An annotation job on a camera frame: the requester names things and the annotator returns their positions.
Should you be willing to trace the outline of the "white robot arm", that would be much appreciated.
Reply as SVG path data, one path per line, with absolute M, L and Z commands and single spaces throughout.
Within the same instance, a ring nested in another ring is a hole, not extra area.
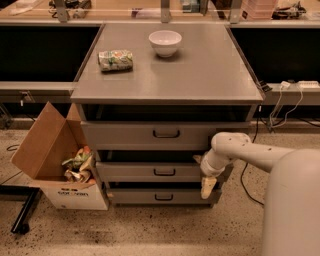
M 256 144 L 244 133 L 220 132 L 195 161 L 201 197 L 211 195 L 225 167 L 240 159 L 269 174 L 261 256 L 320 256 L 320 151 Z

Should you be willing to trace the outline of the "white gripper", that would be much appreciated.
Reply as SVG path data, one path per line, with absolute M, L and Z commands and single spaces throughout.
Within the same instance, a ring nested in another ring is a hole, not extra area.
M 219 155 L 213 149 L 210 149 L 203 156 L 193 155 L 196 163 L 200 164 L 200 169 L 205 176 L 201 181 L 201 198 L 208 199 L 219 176 L 227 165 L 227 158 Z

